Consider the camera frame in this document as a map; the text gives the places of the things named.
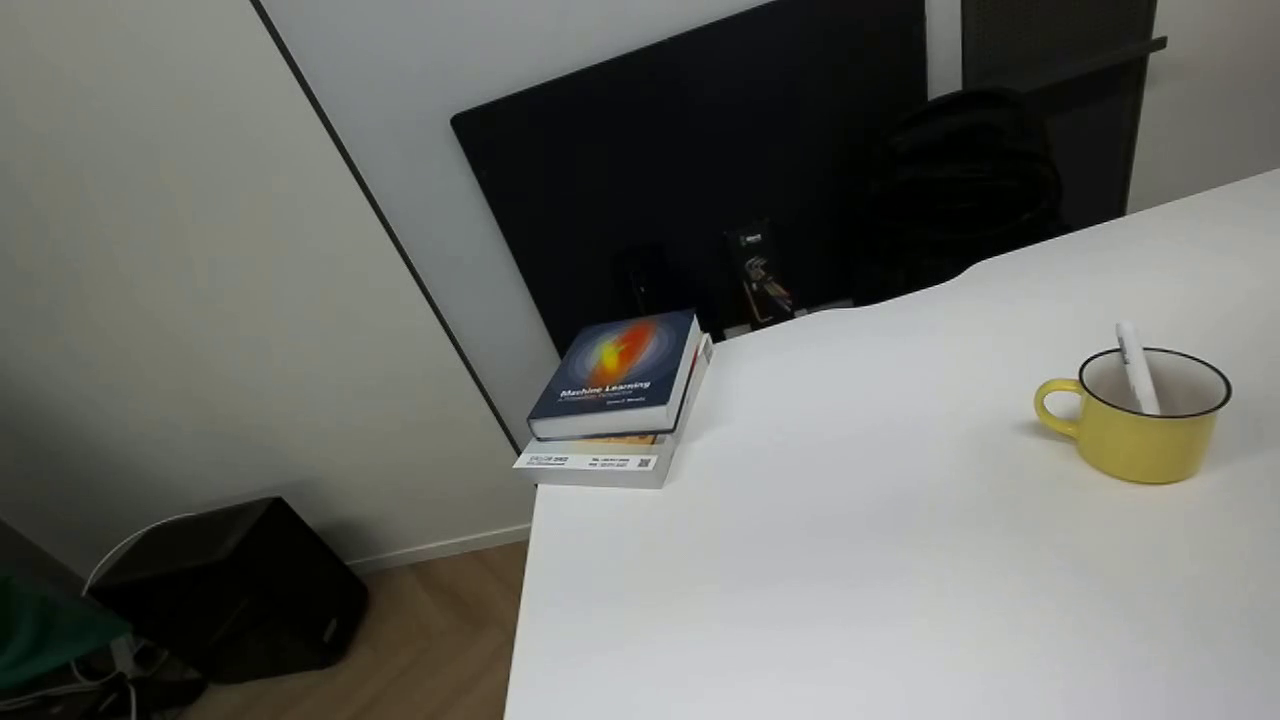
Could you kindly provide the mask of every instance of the black bag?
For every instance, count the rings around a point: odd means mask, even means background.
[[[867,185],[877,259],[865,281],[909,293],[1054,238],[1059,173],[1016,94],[955,94],[909,115]]]

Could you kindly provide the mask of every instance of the wooden floor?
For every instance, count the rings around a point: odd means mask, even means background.
[[[322,674],[210,684],[186,720],[501,720],[523,543],[367,578],[351,651]]]

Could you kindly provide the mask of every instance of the green bag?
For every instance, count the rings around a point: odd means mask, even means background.
[[[0,567],[0,691],[21,690],[108,641],[125,635],[129,624],[45,593]]]

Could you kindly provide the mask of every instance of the mug handle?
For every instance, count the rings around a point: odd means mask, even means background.
[[[1051,417],[1048,403],[1042,403],[1048,397],[1059,397],[1059,392],[1082,397],[1081,386],[1069,382],[1069,377],[1042,382],[1042,386],[1035,389],[1035,419],[1040,419],[1048,431],[1059,431],[1059,437],[1070,437],[1070,440],[1075,440],[1081,425],[1070,425],[1070,419],[1065,419],[1065,417]]]

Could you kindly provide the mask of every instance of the white book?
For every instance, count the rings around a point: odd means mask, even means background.
[[[666,481],[675,437],[593,437],[593,440],[527,440],[511,466],[537,485],[588,487],[659,487]]]

